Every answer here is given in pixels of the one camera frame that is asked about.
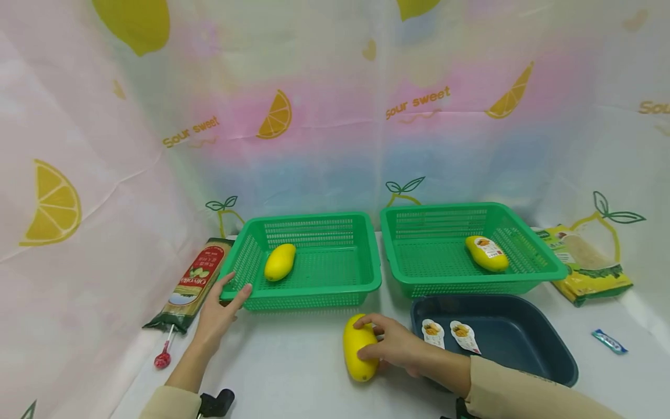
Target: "blue tray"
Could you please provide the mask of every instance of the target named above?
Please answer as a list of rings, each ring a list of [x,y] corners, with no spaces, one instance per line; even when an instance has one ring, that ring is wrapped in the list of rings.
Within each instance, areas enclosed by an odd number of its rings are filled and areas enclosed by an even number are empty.
[[[411,320],[414,334],[423,339],[421,322],[431,318],[445,328],[444,347],[463,355],[449,331],[458,320],[472,327],[484,358],[572,387],[577,363],[542,312],[511,295],[429,296],[414,300]]]

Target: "beige sleeve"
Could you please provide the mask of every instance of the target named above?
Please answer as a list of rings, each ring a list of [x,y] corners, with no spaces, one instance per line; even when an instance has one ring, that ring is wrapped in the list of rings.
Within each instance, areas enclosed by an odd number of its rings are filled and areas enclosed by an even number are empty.
[[[196,419],[200,396],[176,387],[162,385],[153,393],[139,419]]]
[[[469,413],[481,419],[623,419],[570,388],[470,357]]]

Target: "red lollipop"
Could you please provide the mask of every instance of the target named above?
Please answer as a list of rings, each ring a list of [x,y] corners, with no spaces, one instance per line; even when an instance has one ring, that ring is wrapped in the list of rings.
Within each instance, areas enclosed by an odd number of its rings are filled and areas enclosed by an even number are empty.
[[[174,324],[172,325],[172,327],[170,327],[170,334],[167,336],[167,340],[163,345],[163,352],[158,354],[156,358],[153,360],[153,366],[156,367],[157,369],[163,369],[170,364],[171,358],[170,354],[168,353],[168,347],[170,347],[170,340],[172,339],[173,331],[174,331]]]

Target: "pastel backdrop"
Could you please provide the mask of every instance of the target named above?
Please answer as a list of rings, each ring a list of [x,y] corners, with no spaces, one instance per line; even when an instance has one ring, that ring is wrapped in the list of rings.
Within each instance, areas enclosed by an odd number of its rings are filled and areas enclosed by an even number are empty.
[[[0,416],[108,417],[208,237],[495,200],[584,234],[670,347],[663,0],[0,6]]]

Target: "green mesh basket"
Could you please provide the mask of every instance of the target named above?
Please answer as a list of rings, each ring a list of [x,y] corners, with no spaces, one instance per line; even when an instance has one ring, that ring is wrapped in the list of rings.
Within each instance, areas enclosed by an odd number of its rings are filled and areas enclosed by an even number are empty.
[[[381,212],[393,277],[410,297],[431,294],[523,294],[567,269],[509,207],[495,202],[400,206]],[[474,263],[465,238],[492,239],[509,259],[494,274]]]
[[[263,276],[277,246],[296,247],[293,269],[281,281]],[[240,232],[220,276],[235,271],[221,300],[253,284],[247,310],[358,306],[381,285],[377,240],[365,213],[251,219]]]

